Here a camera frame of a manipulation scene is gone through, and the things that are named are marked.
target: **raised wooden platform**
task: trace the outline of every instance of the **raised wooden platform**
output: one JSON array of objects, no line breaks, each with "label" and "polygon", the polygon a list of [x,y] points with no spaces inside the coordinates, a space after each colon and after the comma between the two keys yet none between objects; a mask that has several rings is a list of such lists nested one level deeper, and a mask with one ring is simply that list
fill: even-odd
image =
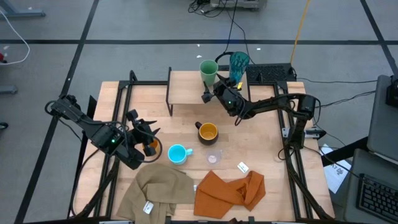
[{"label": "raised wooden platform", "polygon": [[[229,72],[218,72],[224,77],[229,76]],[[240,93],[245,99],[249,98],[248,82],[246,73],[242,77],[242,90]],[[205,86],[201,80],[199,71],[171,71],[169,80],[169,104],[170,105],[199,105],[204,104],[201,96],[205,91]],[[215,97],[208,103],[217,101]]]}]

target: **orange cloth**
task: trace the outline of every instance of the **orange cloth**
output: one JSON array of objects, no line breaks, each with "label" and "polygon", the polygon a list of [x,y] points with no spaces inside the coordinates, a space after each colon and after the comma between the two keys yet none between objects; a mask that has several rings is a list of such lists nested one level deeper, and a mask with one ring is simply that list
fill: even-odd
[{"label": "orange cloth", "polygon": [[250,171],[242,179],[224,182],[210,171],[197,187],[194,215],[222,218],[233,205],[249,211],[266,195],[264,176]]}]

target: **white tag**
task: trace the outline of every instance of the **white tag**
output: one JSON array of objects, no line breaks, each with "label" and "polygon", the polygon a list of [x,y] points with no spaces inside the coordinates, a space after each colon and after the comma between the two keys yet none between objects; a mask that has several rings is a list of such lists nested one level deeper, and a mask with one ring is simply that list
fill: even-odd
[{"label": "white tag", "polygon": [[145,203],[144,212],[149,215],[150,211],[152,211],[153,207],[154,207],[154,204],[152,202],[148,201],[147,203]]},{"label": "white tag", "polygon": [[249,170],[249,168],[247,167],[247,165],[244,164],[243,162],[240,162],[240,163],[238,164],[238,168],[239,168],[243,173],[246,173],[246,172]]}]

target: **white paper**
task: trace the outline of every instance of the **white paper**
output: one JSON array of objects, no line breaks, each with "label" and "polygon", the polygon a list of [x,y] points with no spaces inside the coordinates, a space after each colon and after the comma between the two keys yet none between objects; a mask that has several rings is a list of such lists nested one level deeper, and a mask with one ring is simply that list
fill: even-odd
[{"label": "white paper", "polygon": [[239,168],[243,173],[246,173],[246,172],[249,170],[249,168],[247,167],[247,165],[244,164],[243,162],[240,162],[240,163],[238,164],[238,168]]},{"label": "white paper", "polygon": [[144,212],[149,215],[150,211],[152,211],[153,207],[154,207],[154,204],[150,201],[147,201],[147,203],[145,203],[145,206],[144,206]]},{"label": "white paper", "polygon": [[[333,151],[329,148],[328,145],[324,144],[322,147],[322,152],[324,154],[328,154],[329,152]],[[351,165],[346,161],[339,161],[337,164],[347,168],[348,170],[351,169]],[[336,164],[328,165],[323,168],[326,175],[326,181],[328,182],[329,190],[331,190],[334,194],[339,189],[341,183],[343,183],[344,178],[347,176],[347,170],[344,170],[340,166]]]}]

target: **yellow cable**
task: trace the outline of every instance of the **yellow cable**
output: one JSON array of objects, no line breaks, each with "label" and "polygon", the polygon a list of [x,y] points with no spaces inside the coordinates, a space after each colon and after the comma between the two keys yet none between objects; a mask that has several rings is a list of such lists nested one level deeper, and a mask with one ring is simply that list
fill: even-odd
[{"label": "yellow cable", "polygon": [[296,39],[294,40],[294,47],[293,47],[292,56],[290,57],[290,64],[293,64],[293,58],[294,58],[294,53],[296,51],[297,40],[300,37],[301,28],[302,28],[303,23],[304,23],[305,15],[307,14],[307,9],[308,9],[308,5],[310,4],[310,1],[311,0],[307,0],[307,3],[305,4],[303,16],[301,17],[301,21],[300,21],[300,26],[298,27],[298,32],[297,32],[297,35],[296,35]]}]

